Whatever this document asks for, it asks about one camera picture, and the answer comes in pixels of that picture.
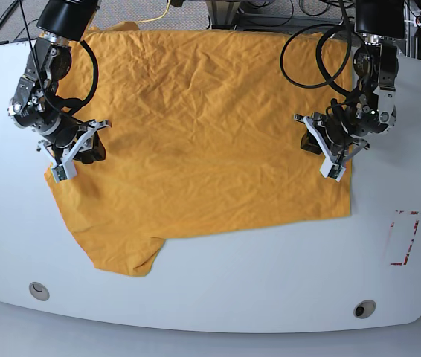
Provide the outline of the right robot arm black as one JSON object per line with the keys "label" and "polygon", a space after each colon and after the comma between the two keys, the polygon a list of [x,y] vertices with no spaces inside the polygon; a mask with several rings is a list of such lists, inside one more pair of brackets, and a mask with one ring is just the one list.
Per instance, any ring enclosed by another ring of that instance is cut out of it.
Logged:
{"label": "right robot arm black", "polygon": [[[82,36],[99,8],[99,1],[46,4],[37,24],[42,32],[31,46],[24,74],[8,108],[18,127],[35,129],[45,139],[46,147],[51,148],[59,163],[94,128],[90,120],[84,122],[74,115],[91,101],[97,90],[97,58]],[[80,43],[92,63],[92,85],[83,99],[57,95],[59,81],[71,69],[71,41]]]}

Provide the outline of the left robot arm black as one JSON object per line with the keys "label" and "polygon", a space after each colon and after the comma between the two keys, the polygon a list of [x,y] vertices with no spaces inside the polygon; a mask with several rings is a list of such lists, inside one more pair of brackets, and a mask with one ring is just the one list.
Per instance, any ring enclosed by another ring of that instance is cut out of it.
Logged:
{"label": "left robot arm black", "polygon": [[333,98],[325,113],[314,113],[315,127],[333,155],[343,156],[350,145],[369,134],[382,134],[396,123],[395,80],[399,70],[395,39],[404,39],[403,1],[357,1],[356,23],[350,26],[362,37],[353,55],[358,76],[347,91],[331,83],[344,96]]}

